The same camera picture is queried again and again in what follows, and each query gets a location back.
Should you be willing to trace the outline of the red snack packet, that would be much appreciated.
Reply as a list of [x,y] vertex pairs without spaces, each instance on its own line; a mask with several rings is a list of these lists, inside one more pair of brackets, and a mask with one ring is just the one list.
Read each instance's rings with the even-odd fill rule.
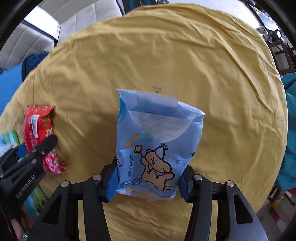
[[[45,138],[53,134],[52,116],[55,106],[30,105],[27,107],[23,122],[23,140],[27,151],[31,151]],[[53,174],[66,171],[66,163],[58,158],[56,150],[51,150],[43,157],[43,167]]]

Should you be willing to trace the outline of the blue tissue pack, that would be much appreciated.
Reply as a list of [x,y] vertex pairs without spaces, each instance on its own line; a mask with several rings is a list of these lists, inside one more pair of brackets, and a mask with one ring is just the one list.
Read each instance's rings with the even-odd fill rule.
[[168,95],[117,89],[117,192],[172,199],[201,139],[205,113]]

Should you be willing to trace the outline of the cardboard box with cow print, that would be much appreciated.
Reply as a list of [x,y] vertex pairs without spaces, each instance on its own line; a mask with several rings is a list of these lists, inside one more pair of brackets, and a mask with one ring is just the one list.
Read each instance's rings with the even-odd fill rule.
[[33,227],[24,203],[45,176],[43,158],[56,144],[56,136],[48,136],[29,151],[16,131],[1,135],[1,221],[8,228]]

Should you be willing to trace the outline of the teal bean bag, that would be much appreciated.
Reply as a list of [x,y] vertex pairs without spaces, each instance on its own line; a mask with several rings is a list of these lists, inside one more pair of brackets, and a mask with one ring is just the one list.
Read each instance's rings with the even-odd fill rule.
[[282,77],[281,81],[287,99],[287,147],[275,184],[281,190],[290,190],[295,188],[295,72]]

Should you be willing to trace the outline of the blue foam mat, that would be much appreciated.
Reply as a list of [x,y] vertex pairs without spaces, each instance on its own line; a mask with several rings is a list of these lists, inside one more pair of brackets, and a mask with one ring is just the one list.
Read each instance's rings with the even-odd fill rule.
[[0,114],[22,83],[22,64],[1,73],[0,78]]

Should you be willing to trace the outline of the dark blue cloth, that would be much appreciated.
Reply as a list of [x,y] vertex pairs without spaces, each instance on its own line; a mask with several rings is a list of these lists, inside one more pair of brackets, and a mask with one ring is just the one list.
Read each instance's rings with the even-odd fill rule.
[[49,52],[43,52],[40,54],[32,54],[28,56],[22,63],[22,82],[24,82],[27,75],[35,69],[41,61],[49,54]]

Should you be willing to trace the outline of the left white padded chair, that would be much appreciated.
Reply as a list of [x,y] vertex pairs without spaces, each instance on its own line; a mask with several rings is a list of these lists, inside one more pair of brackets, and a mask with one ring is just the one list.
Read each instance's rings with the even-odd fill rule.
[[23,20],[1,49],[1,69],[10,69],[32,54],[49,52],[57,43],[55,37]]

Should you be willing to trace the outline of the white padded chair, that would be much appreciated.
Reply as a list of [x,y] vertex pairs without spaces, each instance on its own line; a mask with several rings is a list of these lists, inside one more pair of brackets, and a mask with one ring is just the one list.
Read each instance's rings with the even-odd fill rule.
[[32,54],[49,52],[57,43],[55,37],[23,20],[1,49],[1,69],[10,69]]
[[58,43],[96,22],[125,14],[116,0],[48,0],[42,1],[39,7],[61,24]]

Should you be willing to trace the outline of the right white padded chair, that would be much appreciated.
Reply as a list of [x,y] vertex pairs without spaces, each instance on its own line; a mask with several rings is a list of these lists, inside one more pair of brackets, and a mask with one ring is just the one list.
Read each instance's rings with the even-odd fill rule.
[[58,43],[96,22],[125,14],[116,0],[48,0],[42,1],[39,7],[61,24]]

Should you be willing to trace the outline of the yellow tablecloth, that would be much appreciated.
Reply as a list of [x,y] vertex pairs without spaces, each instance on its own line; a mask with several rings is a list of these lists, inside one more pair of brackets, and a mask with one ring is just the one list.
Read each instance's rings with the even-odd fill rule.
[[1,133],[22,134],[27,106],[55,106],[63,180],[85,181],[116,150],[117,89],[161,93],[202,110],[191,166],[210,181],[232,180],[259,211],[287,145],[287,101],[271,52],[253,27],[196,4],[142,6],[97,22],[57,45],[1,114]]

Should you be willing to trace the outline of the dark wooden stool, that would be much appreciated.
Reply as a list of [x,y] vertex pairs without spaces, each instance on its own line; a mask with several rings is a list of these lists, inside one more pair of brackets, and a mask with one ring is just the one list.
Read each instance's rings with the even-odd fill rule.
[[267,44],[281,76],[295,72],[295,54],[283,40]]

